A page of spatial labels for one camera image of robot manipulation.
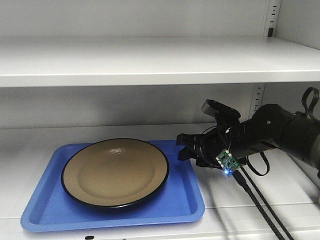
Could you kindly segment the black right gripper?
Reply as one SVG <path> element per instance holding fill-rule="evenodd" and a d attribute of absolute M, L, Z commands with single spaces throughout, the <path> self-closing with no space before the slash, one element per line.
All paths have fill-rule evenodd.
<path fill-rule="evenodd" d="M 179 151 L 178 160 L 186 161 L 194 159 L 197 160 L 198 167 L 221 168 L 216 157 L 224 149 L 227 149 L 231 153 L 232 140 L 230 137 L 227 137 L 228 133 L 230 133 L 229 130 L 229 128 L 221 129 L 217 124 L 212 127 L 212 130 L 208 132 L 204 131 L 202 134 L 179 134 L 176 137 L 176 144 L 178 146 L 185 146 L 186 148 Z"/>

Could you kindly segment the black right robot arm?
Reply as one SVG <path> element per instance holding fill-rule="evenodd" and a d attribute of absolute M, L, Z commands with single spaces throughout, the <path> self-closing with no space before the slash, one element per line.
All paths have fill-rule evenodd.
<path fill-rule="evenodd" d="M 199 167 L 222 170 L 227 158 L 245 165 L 250 155 L 280 149 L 318 170 L 320 121 L 314 117 L 314 108 L 319 98 L 319 89 L 309 87 L 301 99 L 304 112 L 291 113 L 278 104 L 266 104 L 244 122 L 239 121 L 237 110 L 207 99 L 201 110 L 215 118 L 216 126 L 207 133 L 179 134 L 176 144 L 184 148 L 178 160 L 195 159 Z"/>

